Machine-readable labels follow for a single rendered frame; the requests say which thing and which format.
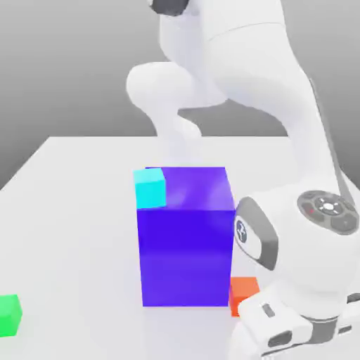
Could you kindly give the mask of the small orange cube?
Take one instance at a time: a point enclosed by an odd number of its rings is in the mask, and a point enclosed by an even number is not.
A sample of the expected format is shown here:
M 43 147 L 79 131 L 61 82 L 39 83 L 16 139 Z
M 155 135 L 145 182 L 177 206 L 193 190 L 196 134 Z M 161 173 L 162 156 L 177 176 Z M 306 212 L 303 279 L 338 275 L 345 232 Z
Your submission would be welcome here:
M 232 317 L 239 317 L 238 305 L 259 292 L 256 277 L 232 277 L 229 290 L 229 306 Z

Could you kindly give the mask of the large blue box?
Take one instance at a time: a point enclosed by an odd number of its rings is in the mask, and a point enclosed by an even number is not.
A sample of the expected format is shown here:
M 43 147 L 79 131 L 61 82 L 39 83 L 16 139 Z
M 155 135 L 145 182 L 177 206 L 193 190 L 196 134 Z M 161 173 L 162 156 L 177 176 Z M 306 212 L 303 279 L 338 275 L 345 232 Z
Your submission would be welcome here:
M 224 167 L 161 168 L 166 206 L 136 208 L 145 307 L 225 307 L 235 205 Z

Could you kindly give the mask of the small cyan cube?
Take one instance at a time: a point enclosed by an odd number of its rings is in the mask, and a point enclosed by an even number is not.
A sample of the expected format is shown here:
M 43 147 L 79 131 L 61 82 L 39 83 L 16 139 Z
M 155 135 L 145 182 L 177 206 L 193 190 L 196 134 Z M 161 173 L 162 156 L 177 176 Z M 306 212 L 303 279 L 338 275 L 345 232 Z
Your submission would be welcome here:
M 161 168 L 134 170 L 133 177 L 138 209 L 166 206 L 166 181 Z

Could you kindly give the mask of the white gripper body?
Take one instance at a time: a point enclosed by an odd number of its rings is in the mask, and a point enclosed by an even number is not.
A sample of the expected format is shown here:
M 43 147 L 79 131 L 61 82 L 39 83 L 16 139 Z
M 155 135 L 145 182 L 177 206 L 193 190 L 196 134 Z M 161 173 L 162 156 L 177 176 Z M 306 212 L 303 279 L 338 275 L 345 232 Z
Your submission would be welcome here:
M 266 355 L 263 360 L 360 360 L 360 343 L 303 346 Z

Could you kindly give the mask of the small green cube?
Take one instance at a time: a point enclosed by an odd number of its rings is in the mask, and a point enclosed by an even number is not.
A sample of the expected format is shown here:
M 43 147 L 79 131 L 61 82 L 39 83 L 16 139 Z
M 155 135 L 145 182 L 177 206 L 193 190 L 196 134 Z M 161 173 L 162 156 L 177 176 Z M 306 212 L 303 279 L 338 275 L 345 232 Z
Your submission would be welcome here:
M 0 296 L 0 338 L 16 335 L 22 315 L 17 295 Z

